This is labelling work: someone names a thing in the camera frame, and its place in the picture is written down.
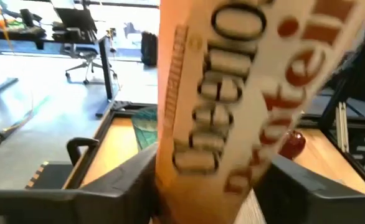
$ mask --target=black backpack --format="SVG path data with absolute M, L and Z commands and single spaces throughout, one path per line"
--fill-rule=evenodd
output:
M 158 37 L 149 32 L 142 32 L 141 61 L 150 67 L 158 61 Z

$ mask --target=floor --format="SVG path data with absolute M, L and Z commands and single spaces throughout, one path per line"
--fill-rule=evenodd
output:
M 64 70 L 79 63 L 65 58 L 0 55 L 0 79 L 19 78 L 0 93 L 0 129 L 20 120 L 31 109 L 32 97 L 34 105 L 46 99 L 39 112 L 0 145 L 0 189 L 24 188 L 44 161 L 69 161 L 65 148 L 69 139 L 93 136 L 100 122 L 95 112 L 105 100 L 105 87 L 68 84 Z M 117 100 L 156 103 L 156 69 L 147 70 L 136 62 L 111 64 L 121 85 Z M 84 73 L 80 69 L 70 75 L 83 80 Z M 102 71 L 96 69 L 94 76 L 101 78 Z

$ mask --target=black metal frame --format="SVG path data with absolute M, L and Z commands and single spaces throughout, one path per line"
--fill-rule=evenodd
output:
M 108 59 L 108 38 L 103 38 L 101 41 L 99 41 L 99 46 L 100 46 L 100 55 L 101 55 L 101 63 L 102 63 L 102 70 L 103 70 L 103 79 L 105 82 L 105 89 L 107 91 L 107 98 L 106 100 L 102 103 L 101 107 L 99 108 L 99 110 L 95 113 L 95 116 L 98 118 L 101 118 L 104 114 L 105 111 L 108 109 L 109 104 L 112 102 L 113 97 L 115 96 L 113 94 L 113 84 L 112 84 L 112 74 L 110 72 L 110 64 L 109 64 L 109 59 Z
M 342 74 L 343 78 L 336 87 L 335 92 L 331 96 L 331 99 L 323 114 L 321 116 L 311 114 L 304 115 L 300 121 L 299 127 L 320 129 L 321 132 L 338 149 L 342 156 L 350 163 L 350 165 L 353 166 L 353 168 L 365 181 L 364 167 L 350 153 L 342 151 L 342 149 L 338 146 L 335 135 L 331 132 L 331 130 L 336 129 L 334 123 L 336 119 L 336 108 L 340 102 L 346 102 L 348 100 L 351 90 L 357 88 L 359 80 L 363 78 L 362 75 L 365 73 L 365 39 L 361 46 L 361 50 L 359 50 L 354 56 L 350 66 L 344 68 L 340 72 L 344 73 Z M 356 112 L 360 117 L 348 118 L 347 122 L 349 133 L 350 130 L 365 131 L 365 117 L 362 116 L 360 111 L 354 110 L 354 112 Z

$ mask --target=wooden desk surface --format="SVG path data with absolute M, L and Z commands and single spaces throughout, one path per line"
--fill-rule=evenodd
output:
M 365 194 L 365 181 L 319 130 L 300 130 L 306 137 L 305 150 L 295 162 L 329 179 Z M 83 185 L 101 177 L 138 152 L 135 132 L 128 118 L 113 120 Z M 236 224 L 264 224 L 264 218 L 253 191 L 243 204 Z

